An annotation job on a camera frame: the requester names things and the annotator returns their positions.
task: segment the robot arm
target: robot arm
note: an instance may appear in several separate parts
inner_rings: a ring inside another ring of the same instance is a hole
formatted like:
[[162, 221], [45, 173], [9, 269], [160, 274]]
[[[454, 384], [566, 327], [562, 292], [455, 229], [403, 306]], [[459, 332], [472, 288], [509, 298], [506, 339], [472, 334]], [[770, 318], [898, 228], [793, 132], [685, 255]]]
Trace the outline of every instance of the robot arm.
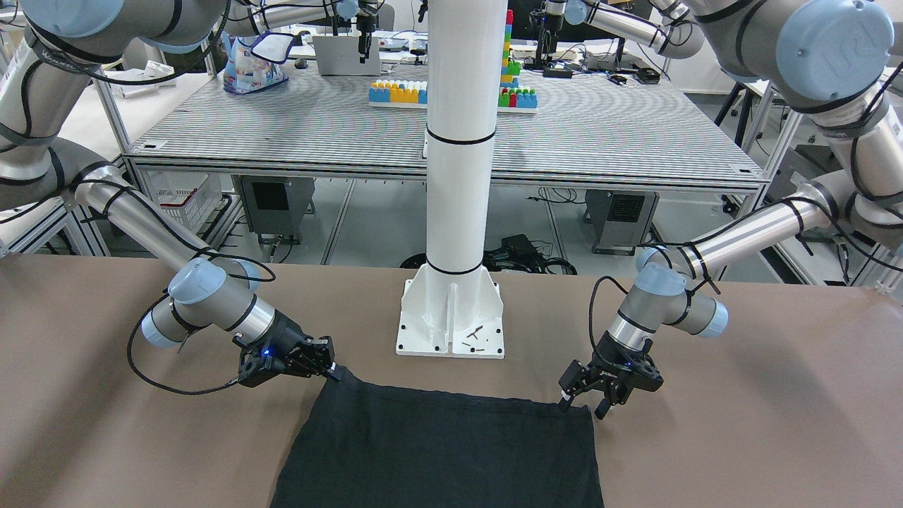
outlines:
[[554, 52], [558, 32], [564, 21], [569, 24], [586, 23], [629, 41], [652, 48], [666, 58], [684, 59], [695, 55], [703, 47], [703, 33], [686, 18], [689, 9], [678, 0], [655, 0], [652, 5], [665, 22], [654, 24], [599, 0], [545, 0], [542, 9], [534, 12], [540, 27], [536, 61], [539, 67], [548, 63], [548, 52]]
[[703, 31], [696, 23], [686, 19], [689, 10], [677, 0], [652, 2], [664, 18], [661, 25], [625, 13], [604, 2], [585, 0], [584, 4], [587, 7], [584, 23], [648, 46], [666, 58], [690, 58], [703, 47]]
[[136, 36], [197, 43], [216, 21], [222, 26], [230, 2], [183, 0], [170, 11], [140, 0], [23, 0], [32, 29], [0, 97], [0, 209], [61, 195], [106, 216], [178, 271], [169, 297], [142, 322], [150, 342], [175, 345], [214, 324], [241, 348], [236, 382], [333, 376], [331, 339], [305, 334], [254, 292], [263, 265], [218, 253], [132, 188], [121, 169], [56, 137], [100, 63], [117, 59]]
[[648, 356], [661, 325], [702, 336], [725, 329], [727, 310], [686, 289], [694, 279], [704, 283], [734, 261], [838, 222], [903, 256], [903, 127], [876, 82], [895, 43], [887, 15], [858, 0], [686, 3], [722, 67], [741, 80], [771, 80], [791, 108], [810, 115], [845, 171], [805, 183], [784, 200], [676, 249], [655, 247], [640, 256], [637, 281], [591, 361], [585, 367], [574, 361], [559, 381], [563, 406], [601, 390], [600, 419], [633, 388], [661, 386]]

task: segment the floor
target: floor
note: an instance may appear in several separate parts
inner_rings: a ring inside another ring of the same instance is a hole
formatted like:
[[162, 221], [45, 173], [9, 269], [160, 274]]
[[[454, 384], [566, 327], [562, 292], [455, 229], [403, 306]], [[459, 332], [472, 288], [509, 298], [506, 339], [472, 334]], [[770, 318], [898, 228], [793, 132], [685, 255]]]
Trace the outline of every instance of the floor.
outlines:
[[[691, 99], [714, 118], [725, 97], [692, 95]], [[759, 165], [765, 165], [768, 153], [774, 149], [783, 112], [780, 106], [772, 108], [763, 137], [751, 149], [750, 156]], [[727, 116], [721, 127], [733, 137], [736, 125], [737, 118]], [[810, 142], [811, 136], [818, 142], [814, 126], [804, 121], [792, 146]], [[222, 182], [224, 189], [231, 187], [228, 178]], [[424, 184], [344, 179], [318, 179], [315, 184], [315, 210], [303, 217], [300, 244], [281, 245], [275, 250], [260, 245], [256, 234], [248, 230], [247, 219], [239, 218], [220, 249], [269, 262], [385, 268], [397, 268], [408, 257], [426, 250]], [[577, 195], [577, 201], [582, 201], [583, 192], [578, 191]], [[582, 218], [584, 205], [546, 204], [528, 199], [535, 196], [535, 187], [491, 188], [486, 249], [498, 247], [502, 238], [524, 233], [547, 257], [567, 259], [581, 275], [636, 276], [633, 257], [591, 252], [593, 233], [591, 225]], [[343, 206], [347, 210], [337, 224]], [[718, 194], [662, 193], [653, 223], [663, 240], [691, 240], [731, 220], [721, 206]], [[148, 255], [128, 237], [112, 231], [106, 236], [114, 255]], [[723, 279], [781, 282], [760, 255], [731, 266]]]

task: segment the black band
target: black band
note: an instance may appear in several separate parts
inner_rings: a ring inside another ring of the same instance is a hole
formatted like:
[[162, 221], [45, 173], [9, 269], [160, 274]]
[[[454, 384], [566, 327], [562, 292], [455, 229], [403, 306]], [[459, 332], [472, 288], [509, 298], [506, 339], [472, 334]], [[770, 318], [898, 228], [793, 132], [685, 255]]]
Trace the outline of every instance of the black band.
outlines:
[[98, 54], [94, 54], [92, 52], [86, 52], [84, 50], [80, 50], [79, 48], [73, 46], [72, 44], [69, 44], [68, 42], [63, 41], [60, 37], [57, 37], [56, 35], [54, 35], [50, 32], [47, 32], [46, 30], [44, 30], [37, 24], [32, 23], [32, 20], [29, 19], [28, 22], [32, 26], [34, 31], [39, 33], [45, 41], [53, 44], [54, 46], [60, 48], [64, 52], [66, 52], [76, 58], [82, 59], [84, 61], [94, 62], [94, 63], [113, 63], [114, 61], [119, 60], [119, 56], [104, 56], [104, 55], [98, 55]]
[[165, 37], [172, 33], [172, 31], [175, 30], [176, 25], [179, 24], [180, 18], [182, 18], [182, 0], [172, 0], [172, 19], [170, 20], [169, 25], [166, 26], [166, 30], [163, 30], [163, 32], [155, 38], [159, 39], [160, 37]]
[[32, 137], [24, 134], [20, 134], [15, 132], [11, 128], [6, 125], [0, 123], [0, 136], [5, 137], [11, 143], [14, 144], [11, 148], [16, 148], [17, 146], [41, 146], [47, 145], [54, 139], [56, 139], [56, 135], [47, 136], [47, 137]]
[[696, 278], [696, 268], [693, 268], [693, 262], [690, 260], [690, 257], [686, 255], [686, 252], [684, 252], [684, 248], [681, 247], [677, 251], [680, 252], [680, 255], [683, 256], [684, 259], [686, 259], [686, 266], [690, 269], [690, 277]]
[[434, 133], [432, 130], [430, 130], [429, 127], [426, 128], [426, 132], [428, 132], [430, 134], [430, 137], [432, 137], [433, 139], [435, 139], [437, 141], [442, 141], [446, 145], [479, 145], [480, 143], [486, 143], [487, 141], [489, 141], [496, 135], [496, 131], [492, 131], [492, 134], [490, 134], [486, 137], [482, 137], [480, 139], [473, 139], [473, 140], [469, 140], [469, 141], [463, 141], [463, 140], [459, 140], [459, 139], [449, 139], [447, 137], [438, 136], [438, 135], [436, 135], [436, 133]]
[[53, 148], [48, 148], [47, 151], [51, 155], [51, 165], [53, 166], [53, 172], [57, 176], [57, 190], [60, 191], [66, 186], [66, 172], [63, 171], [62, 162], [60, 162], [60, 157], [56, 155], [56, 151]]
[[727, 7], [721, 9], [720, 11], [716, 11], [711, 14], [703, 14], [700, 16], [695, 16], [696, 21], [701, 24], [715, 23], [716, 21], [720, 21], [728, 16], [732, 16], [743, 9], [746, 8], [747, 5], [752, 4], [754, 0], [738, 0], [737, 2], [728, 5]]
[[671, 262], [671, 258], [669, 258], [668, 255], [666, 254], [666, 253], [667, 253], [667, 249], [665, 249], [665, 248], [662, 247], [661, 245], [651, 245], [649, 248], [650, 248], [650, 249], [655, 249], [656, 251], [658, 251], [658, 253], [662, 255], [662, 258], [665, 258], [665, 261], [668, 262], [668, 267], [669, 267], [669, 268], [674, 268], [674, 267], [675, 267], [674, 263]]
[[622, 313], [622, 312], [620, 311], [620, 309], [618, 309], [618, 316], [620, 316], [621, 319], [623, 319], [624, 321], [627, 321], [627, 322], [630, 323], [631, 325], [634, 325], [636, 328], [639, 328], [640, 330], [646, 332], [647, 334], [654, 334], [654, 333], [656, 332], [655, 330], [651, 330], [651, 329], [649, 329], [649, 328], [646, 328], [645, 326], [641, 325], [640, 323], [637, 323], [636, 321], [634, 321], [634, 320], [630, 319], [629, 317], [625, 316], [624, 313]]
[[674, 12], [678, 5], [680, 5], [680, 3], [674, 2], [673, 4], [670, 4], [670, 5], [668, 6], [668, 8], [666, 8], [664, 11], [659, 11], [659, 12], [662, 13], [662, 15], [664, 15], [664, 16], [666, 16], [666, 17], [671, 17], [669, 14], [671, 14], [672, 12]]
[[[652, 43], [649, 46], [654, 46], [656, 44], [656, 37], [658, 36], [658, 30], [656, 30], [656, 34], [652, 36]], [[671, 28], [668, 30], [668, 33], [665, 34], [665, 42], [662, 44], [662, 47], [658, 49], [656, 54], [662, 54], [665, 52], [665, 48], [667, 48], [671, 44], [671, 34], [675, 32], [675, 26], [672, 24]]]
[[0, 183], [2, 183], [3, 185], [9, 185], [11, 187], [25, 187], [26, 185], [40, 182], [43, 177], [44, 175], [38, 176], [37, 178], [32, 178], [31, 180], [13, 180], [12, 178], [4, 178], [3, 176], [0, 176]]
[[75, 175], [75, 179], [72, 180], [72, 183], [78, 184], [79, 182], [84, 180], [86, 176], [93, 173], [95, 170], [98, 170], [101, 167], [104, 167], [107, 165], [110, 165], [110, 163], [107, 161], [97, 161], [96, 163], [92, 163], [92, 164], [85, 166], [84, 169], [82, 169], [81, 171], [79, 171], [78, 174]]
[[247, 9], [247, 22], [251, 24], [251, 30], [254, 30], [254, 33], [260, 35], [260, 31], [257, 30], [257, 22], [254, 21], [254, 11], [252, 11], [250, 7]]
[[850, 199], [847, 200], [847, 203], [843, 206], [843, 214], [846, 215], [847, 220], [852, 217], [852, 207], [856, 205], [856, 194], [850, 196]]
[[863, 121], [856, 121], [845, 126], [824, 127], [819, 126], [822, 135], [831, 139], [855, 139], [857, 137], [869, 134], [874, 128], [881, 123], [881, 120], [888, 114], [890, 103], [882, 100], [878, 103], [878, 107], [869, 113], [869, 117]]
[[834, 196], [828, 192], [828, 189], [824, 185], [821, 185], [816, 180], [810, 180], [809, 184], [822, 195], [826, 202], [828, 202], [828, 210], [831, 211], [831, 217], [837, 219], [837, 213], [840, 209], [837, 208], [837, 201], [834, 200]]
[[[172, 313], [172, 319], [175, 319], [175, 322], [178, 323], [179, 326], [184, 328], [186, 332], [188, 332], [189, 334], [193, 334], [193, 333], [197, 332], [198, 330], [203, 330], [205, 328], [204, 326], [192, 325], [188, 321], [185, 321], [185, 318], [179, 314], [178, 310], [176, 310], [175, 304], [173, 302], [170, 302], [170, 311]], [[154, 319], [154, 313], [151, 313], [151, 319], [152, 320]]]
[[467, 275], [467, 274], [469, 274], [470, 272], [475, 272], [475, 271], [479, 270], [479, 268], [483, 266], [483, 264], [480, 263], [480, 264], [478, 264], [476, 267], [473, 267], [473, 268], [471, 268], [471, 269], [469, 269], [469, 270], [466, 270], [466, 271], [462, 271], [462, 272], [452, 272], [452, 271], [449, 271], [449, 270], [443, 270], [443, 269], [441, 269], [441, 268], [435, 266], [433, 263], [430, 262], [430, 259], [429, 259], [429, 258], [426, 259], [426, 264], [427, 264], [427, 265], [430, 265], [430, 268], [436, 270], [436, 271], [439, 272], [439, 273], [443, 273], [443, 274], [445, 274], [445, 275]]
[[803, 234], [803, 231], [805, 231], [803, 216], [799, 214], [799, 210], [797, 210], [794, 205], [790, 204], [790, 202], [784, 202], [784, 204], [789, 206], [790, 210], [792, 210], [793, 214], [796, 216], [796, 223], [799, 224], [799, 232], [797, 234]]
[[891, 194], [888, 196], [871, 196], [871, 197], [867, 196], [867, 197], [868, 197], [869, 201], [877, 204], [879, 207], [883, 208], [886, 212], [894, 213], [896, 215], [896, 213], [894, 211], [888, 210], [888, 208], [903, 202], [903, 191], [896, 193], [896, 194]]
[[266, 20], [266, 9], [260, 9], [260, 20], [264, 22], [266, 30], [270, 29], [270, 22]]
[[693, 255], [696, 256], [697, 259], [699, 259], [699, 266], [700, 266], [700, 268], [703, 269], [703, 280], [710, 280], [712, 277], [709, 274], [709, 267], [707, 267], [705, 265], [705, 259], [703, 259], [703, 254], [696, 248], [695, 243], [691, 243], [687, 247], [692, 249]]
[[684, 307], [684, 313], [680, 315], [676, 320], [671, 323], [665, 323], [665, 326], [674, 326], [681, 324], [688, 315], [690, 315], [690, 304], [693, 302], [693, 293], [690, 291], [684, 291], [686, 295], [686, 306]]
[[869, 83], [869, 86], [852, 94], [850, 97], [844, 97], [843, 99], [837, 99], [834, 102], [829, 102], [827, 104], [823, 104], [821, 106], [815, 106], [813, 108], [794, 108], [792, 106], [790, 108], [793, 109], [794, 111], [796, 111], [797, 113], [802, 113], [804, 115], [817, 115], [819, 113], [826, 113], [833, 109], [838, 109], [841, 106], [846, 106], [847, 104], [858, 99], [859, 96], [862, 95], [863, 93], [865, 93], [866, 91], [868, 91], [868, 89], [871, 88], [871, 85], [874, 85], [876, 81], [877, 80]]
[[257, 293], [254, 293], [253, 295], [254, 296], [251, 298], [251, 305], [247, 306], [245, 313], [241, 315], [241, 317], [239, 317], [238, 321], [236, 321], [234, 325], [226, 328], [224, 331], [231, 332], [232, 330], [235, 330], [239, 325], [241, 325], [243, 321], [245, 321], [245, 319], [247, 319], [249, 315], [251, 315], [251, 311], [254, 310], [254, 306], [257, 305]]
[[743, 61], [743, 36], [746, 34], [746, 27], [749, 26], [749, 22], [752, 21], [752, 16], [756, 15], [762, 5], [764, 5], [768, 0], [759, 0], [757, 4], [755, 4], [745, 16], [743, 16], [743, 20], [740, 21], [740, 29], [737, 31], [737, 41], [734, 46], [734, 52], [737, 54], [737, 61], [743, 68], [746, 68], [746, 63]]
[[132, 189], [130, 187], [123, 187], [121, 189], [117, 189], [116, 192], [113, 193], [113, 196], [110, 197], [110, 200], [107, 202], [107, 204], [104, 205], [104, 210], [100, 214], [103, 215], [104, 217], [107, 217], [110, 213], [110, 207], [113, 206], [113, 202], [115, 200], [119, 199], [120, 197], [122, 197], [123, 194], [128, 193], [131, 190]]

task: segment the monitor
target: monitor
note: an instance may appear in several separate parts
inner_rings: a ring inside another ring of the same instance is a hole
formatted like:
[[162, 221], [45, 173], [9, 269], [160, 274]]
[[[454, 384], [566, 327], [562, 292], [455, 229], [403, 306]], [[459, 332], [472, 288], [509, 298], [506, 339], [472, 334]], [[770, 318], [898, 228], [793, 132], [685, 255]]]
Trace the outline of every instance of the monitor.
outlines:
[[[631, 2], [633, 10], [631, 14], [637, 15], [643, 19], [649, 19], [652, 13], [652, 4], [648, 0], [637, 0]], [[538, 9], [543, 4], [543, 0], [508, 0], [508, 9], [514, 11], [514, 24], [511, 26], [511, 38], [523, 39], [527, 41], [535, 41], [537, 29], [530, 20], [530, 12]], [[564, 22], [564, 26], [558, 32], [559, 42], [586, 42], [596, 39], [617, 39], [618, 36], [600, 30], [588, 24], [568, 24]]]

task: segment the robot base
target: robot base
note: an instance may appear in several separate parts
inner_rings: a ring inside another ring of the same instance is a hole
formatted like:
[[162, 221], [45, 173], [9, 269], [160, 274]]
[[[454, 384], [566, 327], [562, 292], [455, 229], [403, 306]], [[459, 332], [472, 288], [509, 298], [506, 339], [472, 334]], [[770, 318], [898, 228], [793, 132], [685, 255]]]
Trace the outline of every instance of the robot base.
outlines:
[[[430, 319], [427, 315], [425, 273], [430, 268], [420, 268], [414, 279], [405, 282], [401, 319], [398, 325], [396, 353], [410, 356], [442, 356], [459, 358], [505, 358], [505, 339], [502, 330], [502, 302], [498, 284], [492, 282], [485, 268], [477, 274], [477, 316], [470, 324], [455, 323], [455, 305], [461, 289], [457, 284], [448, 285], [447, 305], [444, 315]], [[430, 325], [443, 322], [445, 327]]]

